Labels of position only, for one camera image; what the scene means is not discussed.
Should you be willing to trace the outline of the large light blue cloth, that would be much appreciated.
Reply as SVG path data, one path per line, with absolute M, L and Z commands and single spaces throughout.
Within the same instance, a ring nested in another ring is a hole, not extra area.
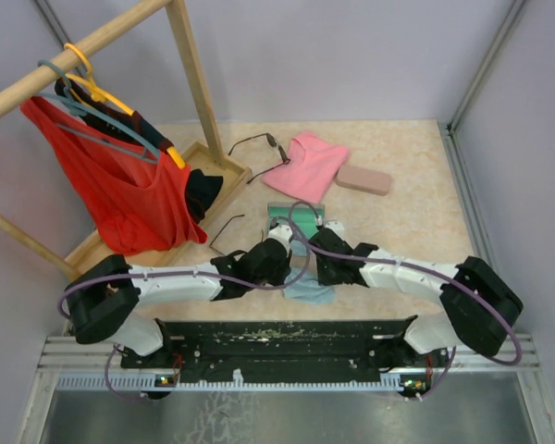
M 335 300 L 335 291 L 331 287 L 321 286 L 317 277 L 302 269 L 293 267 L 286 278 L 287 287 L 283 290 L 287 300 L 310 304 L 327 304 Z

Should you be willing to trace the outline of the grey glasses case green lining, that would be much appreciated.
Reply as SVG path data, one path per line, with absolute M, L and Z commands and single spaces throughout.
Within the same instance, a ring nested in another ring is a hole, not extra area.
M 277 221 L 279 224 L 284 224 L 285 220 L 282 217 L 287 217 L 290 214 L 290 208 L 292 203 L 287 202 L 269 202 L 267 204 L 268 213 L 268 225 L 267 230 L 270 230 L 275 226 L 273 220 L 279 217 Z M 301 229 L 304 237 L 310 239 L 317 232 L 315 223 L 315 213 L 317 213 L 321 219 L 325 218 L 325 206 L 322 203 L 313 203 L 313 208 L 309 208 L 306 205 L 296 206 L 292 210 L 291 219 L 292 221 Z

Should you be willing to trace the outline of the thin wire-frame sunglasses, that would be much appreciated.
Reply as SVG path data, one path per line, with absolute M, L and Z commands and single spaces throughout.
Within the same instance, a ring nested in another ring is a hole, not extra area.
M 246 214 L 238 214 L 230 217 L 228 221 L 221 227 L 217 234 L 209 241 L 208 248 L 218 256 L 231 255 L 234 252 L 246 253 L 251 247 L 265 239 L 265 230 L 263 228 L 256 229 L 256 243 L 253 243 L 253 236 L 249 233 L 245 226 L 234 225 L 234 223 L 243 218 L 247 218 Z M 224 252 L 218 249 L 217 242 L 225 241 L 229 247 Z

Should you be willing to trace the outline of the small light blue cloth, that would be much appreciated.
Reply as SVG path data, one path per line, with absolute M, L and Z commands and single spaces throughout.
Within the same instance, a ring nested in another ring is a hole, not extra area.
M 293 256 L 303 257 L 307 255 L 305 244 L 299 240 L 292 240 L 290 243 L 290 248 Z

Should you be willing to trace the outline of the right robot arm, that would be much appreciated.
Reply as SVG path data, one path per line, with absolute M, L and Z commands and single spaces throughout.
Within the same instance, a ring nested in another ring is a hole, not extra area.
M 493 358 L 524 309 L 520 298 L 481 258 L 459 264 L 413 260 L 372 243 L 356 247 L 324 226 L 309 240 L 318 280 L 328 287 L 360 285 L 395 290 L 432 302 L 441 311 L 418 315 L 394 346 L 405 365 L 421 362 L 429 352 L 465 345 Z

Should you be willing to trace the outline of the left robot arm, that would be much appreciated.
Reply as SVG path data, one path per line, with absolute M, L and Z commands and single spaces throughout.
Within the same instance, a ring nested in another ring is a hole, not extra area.
M 174 345 L 160 321 L 135 313 L 147 305 L 239 299 L 264 285 L 279 287 L 290 273 L 291 248 L 266 239 L 191 267 L 131 265 L 111 254 L 65 290 L 69 322 L 82 345 L 114 341 L 156 367 L 172 360 Z

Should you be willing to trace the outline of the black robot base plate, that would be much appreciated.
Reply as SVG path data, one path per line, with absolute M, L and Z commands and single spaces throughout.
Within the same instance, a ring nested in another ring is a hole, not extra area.
M 411 321 L 170 322 L 162 347 L 140 356 L 120 346 L 104 385 L 151 400 L 173 391 L 392 391 L 423 395 L 450 354 L 414 351 Z

